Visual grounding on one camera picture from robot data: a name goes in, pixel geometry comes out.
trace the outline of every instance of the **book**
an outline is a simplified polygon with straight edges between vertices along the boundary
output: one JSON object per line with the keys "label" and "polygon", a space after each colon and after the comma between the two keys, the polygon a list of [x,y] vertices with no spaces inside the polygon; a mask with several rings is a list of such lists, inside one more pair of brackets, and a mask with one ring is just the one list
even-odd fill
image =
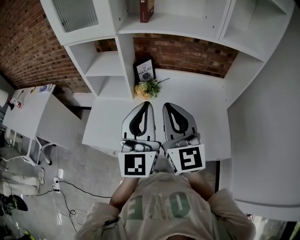
{"label": "book", "polygon": [[147,23],[154,13],[154,0],[140,0],[140,22]]}

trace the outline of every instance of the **white table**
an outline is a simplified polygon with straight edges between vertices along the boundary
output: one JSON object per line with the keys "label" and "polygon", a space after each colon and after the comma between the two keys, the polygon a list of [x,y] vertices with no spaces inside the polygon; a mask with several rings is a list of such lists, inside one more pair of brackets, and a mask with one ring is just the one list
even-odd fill
{"label": "white table", "polygon": [[14,92],[22,107],[7,109],[3,125],[27,137],[31,142],[40,137],[52,144],[70,148],[75,144],[80,119],[69,111],[50,92],[39,93],[40,87],[19,89]]}
{"label": "white table", "polygon": [[[149,101],[153,106],[156,141],[165,142],[163,105],[176,104],[193,115],[206,160],[231,158],[231,142],[223,79],[180,71],[157,71],[161,92]],[[122,122],[143,100],[98,97],[92,106],[82,143],[111,153],[121,151]]]}

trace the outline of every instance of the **t-shirt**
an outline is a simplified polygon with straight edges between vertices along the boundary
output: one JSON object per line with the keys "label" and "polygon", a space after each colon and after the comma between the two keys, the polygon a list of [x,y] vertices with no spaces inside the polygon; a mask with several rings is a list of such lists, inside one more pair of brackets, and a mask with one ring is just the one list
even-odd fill
{"label": "t-shirt", "polygon": [[[118,221],[108,224],[117,217]],[[165,240],[173,235],[249,240],[255,228],[227,189],[205,201],[185,177],[160,172],[140,180],[121,213],[96,203],[76,239]]]}

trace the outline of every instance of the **concrete floor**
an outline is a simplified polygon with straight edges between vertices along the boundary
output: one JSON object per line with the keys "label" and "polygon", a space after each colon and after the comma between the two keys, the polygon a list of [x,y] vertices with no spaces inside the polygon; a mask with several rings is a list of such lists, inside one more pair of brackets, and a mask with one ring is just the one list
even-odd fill
{"label": "concrete floor", "polygon": [[[50,154],[52,160],[51,166],[43,159],[41,160],[41,165],[36,167],[18,159],[7,163],[6,167],[8,167],[8,171],[21,175],[35,176],[40,167],[44,168],[45,184],[41,186],[39,194],[51,190],[53,178],[58,174],[63,180],[73,183],[85,191],[95,195],[111,196],[123,180],[120,175],[119,162],[117,158],[81,143],[89,113],[89,110],[84,110],[81,114],[82,129],[79,131],[77,144],[73,149],[49,147],[48,154]],[[32,155],[36,159],[37,149],[35,149]],[[166,164],[166,160],[163,158],[159,159],[159,161],[160,164],[158,166]],[[213,187],[216,180],[215,172],[215,162],[208,162],[206,169],[202,171],[202,174]],[[81,209],[88,211],[94,202],[109,202],[107,198],[93,197],[66,183],[61,183],[60,188],[66,196],[70,210]],[[68,215],[62,193],[54,193],[54,196],[61,213]],[[12,210],[12,216],[5,215],[0,218],[2,224],[6,224],[13,231],[16,238],[19,237],[19,234],[23,235],[24,230],[22,228],[28,230],[37,240],[71,240],[74,238],[75,231],[69,218],[62,216],[62,227],[59,225],[51,193],[43,196],[23,196],[23,199],[29,209],[27,212]],[[79,216],[77,221],[83,223],[84,218]],[[80,226],[75,221],[73,222],[75,228],[79,230]],[[19,231],[16,223],[22,226]]]}

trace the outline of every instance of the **sneaker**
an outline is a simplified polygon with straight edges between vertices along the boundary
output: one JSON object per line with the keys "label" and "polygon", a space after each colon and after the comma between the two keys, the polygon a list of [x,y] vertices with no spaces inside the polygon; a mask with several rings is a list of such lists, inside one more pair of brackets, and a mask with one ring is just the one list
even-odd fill
{"label": "sneaker", "polygon": [[41,170],[38,172],[38,179],[41,185],[44,184],[44,175],[45,175],[45,170],[41,168]]}

